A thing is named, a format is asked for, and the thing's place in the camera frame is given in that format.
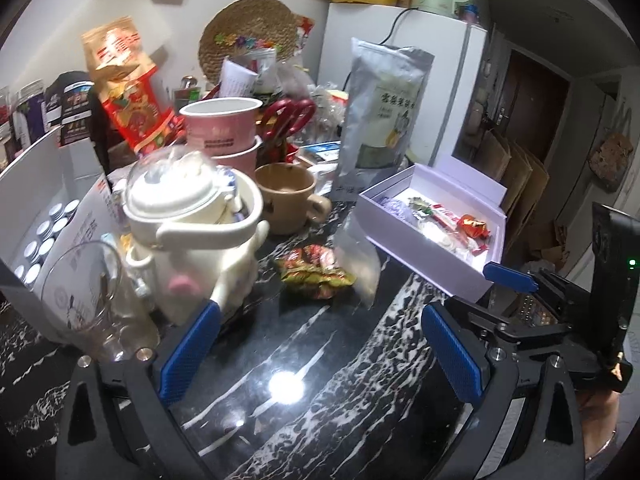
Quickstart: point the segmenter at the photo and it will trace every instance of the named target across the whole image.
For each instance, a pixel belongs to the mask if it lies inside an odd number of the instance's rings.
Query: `red scissors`
[[[260,126],[262,127],[262,140],[264,142],[278,144],[298,133],[313,118],[316,113],[316,104],[311,99],[281,99],[269,106],[262,115]],[[271,119],[277,117],[275,124],[268,128]]]

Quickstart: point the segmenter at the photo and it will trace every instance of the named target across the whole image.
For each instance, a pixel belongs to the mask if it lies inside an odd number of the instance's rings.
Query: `silver packaging bag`
[[[358,195],[398,171],[434,57],[353,38],[349,103],[331,200]]]

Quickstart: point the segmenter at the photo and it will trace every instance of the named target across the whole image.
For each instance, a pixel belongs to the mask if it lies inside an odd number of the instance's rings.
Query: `pink bucket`
[[[230,155],[254,145],[258,99],[224,97],[185,106],[187,145],[209,156]]]
[[[262,144],[260,136],[254,137],[254,145],[248,150],[232,155],[212,156],[216,163],[222,166],[230,166],[234,170],[242,171],[250,179],[255,180],[255,163],[258,158],[258,148]]]

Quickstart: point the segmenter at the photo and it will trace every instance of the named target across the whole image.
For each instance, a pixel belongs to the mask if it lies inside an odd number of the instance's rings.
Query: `brown mug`
[[[322,223],[332,209],[328,198],[313,194],[316,178],[302,166],[279,162],[255,170],[255,182],[264,198],[262,216],[275,235],[302,229],[307,219]]]

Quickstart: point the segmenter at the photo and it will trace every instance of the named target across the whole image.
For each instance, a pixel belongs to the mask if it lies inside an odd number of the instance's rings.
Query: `refrigerator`
[[[342,88],[351,71],[351,38],[379,43],[403,10],[330,4],[318,84],[334,83]],[[413,162],[434,166],[453,153],[471,102],[485,41],[483,28],[439,14],[411,10],[398,19],[386,44],[417,46],[435,58],[407,153]]]

